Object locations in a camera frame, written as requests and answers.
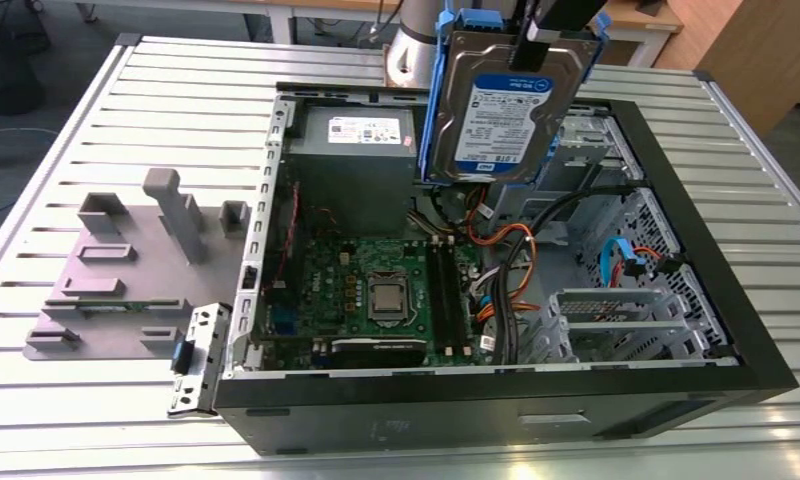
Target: power supply label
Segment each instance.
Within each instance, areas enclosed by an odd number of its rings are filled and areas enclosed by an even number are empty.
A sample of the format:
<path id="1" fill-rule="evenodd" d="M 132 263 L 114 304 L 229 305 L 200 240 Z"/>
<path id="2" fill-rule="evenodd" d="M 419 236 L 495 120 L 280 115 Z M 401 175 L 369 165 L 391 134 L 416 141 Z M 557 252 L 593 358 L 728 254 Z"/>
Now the power supply label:
<path id="1" fill-rule="evenodd" d="M 479 75 L 468 97 L 455 161 L 465 171 L 504 172 L 521 163 L 553 80 L 528 75 Z"/>
<path id="2" fill-rule="evenodd" d="M 400 119 L 333 117 L 329 119 L 329 143 L 400 145 Z"/>

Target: floor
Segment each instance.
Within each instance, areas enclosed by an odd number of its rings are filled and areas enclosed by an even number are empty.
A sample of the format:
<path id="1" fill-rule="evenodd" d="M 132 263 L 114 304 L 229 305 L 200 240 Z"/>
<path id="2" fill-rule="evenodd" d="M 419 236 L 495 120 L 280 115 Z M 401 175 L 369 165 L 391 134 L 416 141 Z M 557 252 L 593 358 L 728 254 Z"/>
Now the floor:
<path id="1" fill-rule="evenodd" d="M 73 5 L 45 2 L 45 6 L 40 18 L 53 45 L 30 58 L 48 92 L 45 105 L 29 114 L 0 117 L 0 128 L 60 130 L 120 32 L 248 40 L 244 17 L 236 14 L 98 6 L 98 21 L 84 24 Z M 267 22 L 257 18 L 251 20 L 259 39 L 267 38 Z M 395 29 L 385 29 L 377 41 L 369 43 L 363 41 L 369 28 L 369 24 L 341 22 L 324 27 L 328 34 L 316 35 L 313 24 L 308 20 L 300 21 L 299 41 L 317 45 L 380 48 L 381 42 L 393 38 Z M 50 142 L 52 136 L 44 132 L 0 134 L 0 207 L 9 205 L 20 195 Z M 800 187 L 800 111 L 790 112 L 766 143 Z M 0 225 L 6 214 L 8 209 L 0 211 Z"/>

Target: black plastic frame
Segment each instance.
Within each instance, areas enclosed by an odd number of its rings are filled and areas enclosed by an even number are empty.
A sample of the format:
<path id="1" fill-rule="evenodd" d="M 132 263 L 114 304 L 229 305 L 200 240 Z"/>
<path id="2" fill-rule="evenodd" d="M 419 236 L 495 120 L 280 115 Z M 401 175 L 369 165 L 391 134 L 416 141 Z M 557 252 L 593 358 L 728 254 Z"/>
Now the black plastic frame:
<path id="1" fill-rule="evenodd" d="M 355 90 L 384 93 L 392 89 L 356 87 Z M 660 424 L 644 422 L 623 432 L 611 432 L 611 436 L 646 436 L 731 402 L 758 402 L 798 387 L 638 106 L 632 102 L 584 98 L 576 103 L 605 107 L 619 123 L 734 344 L 724 353 L 736 355 L 742 365 L 564 372 L 527 372 L 516 365 L 504 366 L 500 374 L 343 378 L 289 374 L 285 379 L 221 380 L 216 390 L 217 410 L 655 393 L 678 393 L 686 401 L 698 402 L 699 408 L 672 410 L 679 413 L 664 415 Z"/>

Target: slotted metal table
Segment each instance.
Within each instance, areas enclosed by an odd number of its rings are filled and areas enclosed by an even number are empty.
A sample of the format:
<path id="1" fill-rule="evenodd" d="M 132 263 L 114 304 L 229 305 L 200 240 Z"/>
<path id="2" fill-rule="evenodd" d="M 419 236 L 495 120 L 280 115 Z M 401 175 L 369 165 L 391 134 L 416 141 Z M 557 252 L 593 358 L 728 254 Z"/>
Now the slotted metal table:
<path id="1" fill-rule="evenodd" d="M 150 204 L 145 171 L 168 166 L 200 204 L 249 200 L 275 83 L 384 80 L 375 51 L 121 43 L 0 230 L 0 474 L 800 478 L 800 388 L 639 441 L 260 458 L 221 420 L 166 420 L 168 361 L 28 361 L 26 332 L 74 244 L 85 194 Z M 799 191 L 711 82 L 597 67 L 581 95 L 640 106 L 800 382 Z"/>

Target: black ram slot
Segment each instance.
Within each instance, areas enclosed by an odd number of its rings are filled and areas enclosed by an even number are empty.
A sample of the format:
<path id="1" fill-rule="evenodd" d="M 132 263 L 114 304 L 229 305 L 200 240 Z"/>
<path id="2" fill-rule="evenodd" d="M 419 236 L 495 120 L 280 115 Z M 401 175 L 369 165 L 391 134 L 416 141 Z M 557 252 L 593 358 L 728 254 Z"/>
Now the black ram slot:
<path id="1" fill-rule="evenodd" d="M 436 344 L 436 351 L 444 351 L 451 345 L 451 325 L 445 312 L 445 297 L 441 291 L 444 284 L 441 278 L 441 257 L 439 247 L 429 245 L 427 247 L 427 289 L 429 291 L 429 314 L 432 321 L 432 335 Z"/>
<path id="2" fill-rule="evenodd" d="M 441 295 L 444 311 L 448 321 L 449 345 L 453 347 L 453 355 L 461 355 L 467 343 L 465 335 L 465 313 L 460 303 L 461 292 L 459 289 L 459 268 L 453 257 L 453 246 L 441 245 L 439 249 L 441 257 Z"/>

